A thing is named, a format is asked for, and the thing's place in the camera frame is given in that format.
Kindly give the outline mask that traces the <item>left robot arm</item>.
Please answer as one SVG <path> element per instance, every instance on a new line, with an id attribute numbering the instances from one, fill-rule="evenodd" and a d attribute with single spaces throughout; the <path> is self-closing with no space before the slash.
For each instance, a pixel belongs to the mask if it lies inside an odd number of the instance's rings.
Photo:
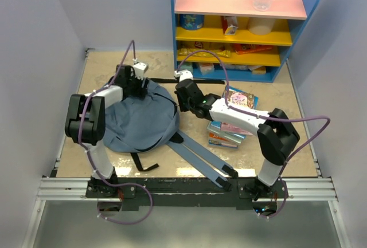
<path id="1" fill-rule="evenodd" d="M 129 96 L 143 98 L 147 93 L 145 73 L 148 65 L 118 65 L 115 75 L 100 89 L 73 94 L 69 100 L 65 134 L 84 148 L 92 173 L 87 190 L 112 198 L 119 192 L 115 167 L 103 143 L 106 132 L 106 109 Z"/>

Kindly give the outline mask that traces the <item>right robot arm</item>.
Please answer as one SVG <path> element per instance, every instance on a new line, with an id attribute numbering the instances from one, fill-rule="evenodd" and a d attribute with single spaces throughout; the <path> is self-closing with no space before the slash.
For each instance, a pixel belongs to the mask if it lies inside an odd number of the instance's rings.
<path id="1" fill-rule="evenodd" d="M 228 87 L 223 96 L 204 95 L 191 79 L 179 82 L 174 93 L 182 112 L 190 111 L 200 119 L 232 124 L 258 138 L 264 161 L 253 183 L 245 189 L 253 200 L 269 198 L 276 191 L 275 183 L 287 158 L 300 140 L 286 114 L 277 108 L 267 112 L 236 105 L 229 101 Z"/>

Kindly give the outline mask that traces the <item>blue student backpack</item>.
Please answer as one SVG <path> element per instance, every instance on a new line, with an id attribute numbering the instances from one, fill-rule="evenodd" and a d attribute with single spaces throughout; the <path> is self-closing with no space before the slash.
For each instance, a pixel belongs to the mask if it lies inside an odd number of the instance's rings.
<path id="1" fill-rule="evenodd" d="M 145 98 L 128 97 L 106 109 L 103 142 L 112 151 L 129 153 L 140 172 L 159 165 L 143 168 L 139 154 L 168 145 L 218 187 L 225 187 L 228 176 L 238 177 L 231 165 L 179 130 L 178 105 L 153 81 L 147 85 Z"/>

